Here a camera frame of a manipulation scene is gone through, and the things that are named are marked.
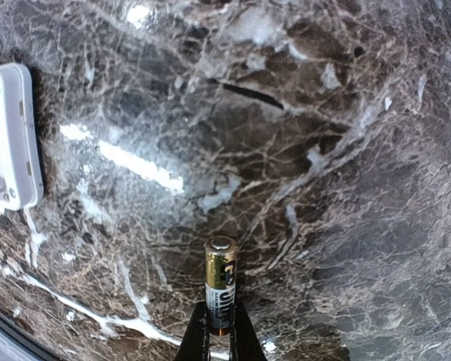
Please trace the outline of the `gold black AA battery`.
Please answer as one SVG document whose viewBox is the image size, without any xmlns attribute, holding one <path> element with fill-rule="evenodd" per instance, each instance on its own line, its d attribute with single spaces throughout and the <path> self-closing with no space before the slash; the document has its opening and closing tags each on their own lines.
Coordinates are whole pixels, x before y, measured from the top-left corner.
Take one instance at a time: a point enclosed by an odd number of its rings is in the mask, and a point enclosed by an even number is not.
<svg viewBox="0 0 451 361">
<path fill-rule="evenodd" d="M 215 236 L 205 249 L 205 303 L 214 335 L 226 335 L 234 326 L 238 246 L 234 239 Z"/>
</svg>

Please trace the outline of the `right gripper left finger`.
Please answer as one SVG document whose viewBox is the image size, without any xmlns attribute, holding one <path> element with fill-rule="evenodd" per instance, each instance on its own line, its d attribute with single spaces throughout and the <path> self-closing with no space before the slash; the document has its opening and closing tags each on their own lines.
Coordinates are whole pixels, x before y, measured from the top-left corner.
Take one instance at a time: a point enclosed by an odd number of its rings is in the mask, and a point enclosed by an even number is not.
<svg viewBox="0 0 451 361">
<path fill-rule="evenodd" d="M 210 329 L 205 302 L 198 302 L 189 319 L 176 361 L 210 361 Z"/>
</svg>

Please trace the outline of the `white remote control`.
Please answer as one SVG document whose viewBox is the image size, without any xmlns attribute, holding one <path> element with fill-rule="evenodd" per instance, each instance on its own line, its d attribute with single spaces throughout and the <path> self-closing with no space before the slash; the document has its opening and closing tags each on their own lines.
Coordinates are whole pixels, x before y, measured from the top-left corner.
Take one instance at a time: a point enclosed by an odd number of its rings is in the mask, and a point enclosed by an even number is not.
<svg viewBox="0 0 451 361">
<path fill-rule="evenodd" d="M 43 195 L 31 74 L 19 63 L 0 65 L 0 207 L 32 208 Z"/>
</svg>

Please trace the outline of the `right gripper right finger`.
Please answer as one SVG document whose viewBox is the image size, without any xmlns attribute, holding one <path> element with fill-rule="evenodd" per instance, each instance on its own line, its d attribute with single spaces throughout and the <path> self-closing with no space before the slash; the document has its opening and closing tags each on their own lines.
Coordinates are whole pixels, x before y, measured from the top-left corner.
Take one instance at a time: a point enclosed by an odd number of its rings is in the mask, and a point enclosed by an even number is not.
<svg viewBox="0 0 451 361">
<path fill-rule="evenodd" d="M 230 332 L 229 359 L 233 361 L 266 361 L 267 359 L 243 303 L 236 304 L 234 316 L 235 324 Z"/>
</svg>

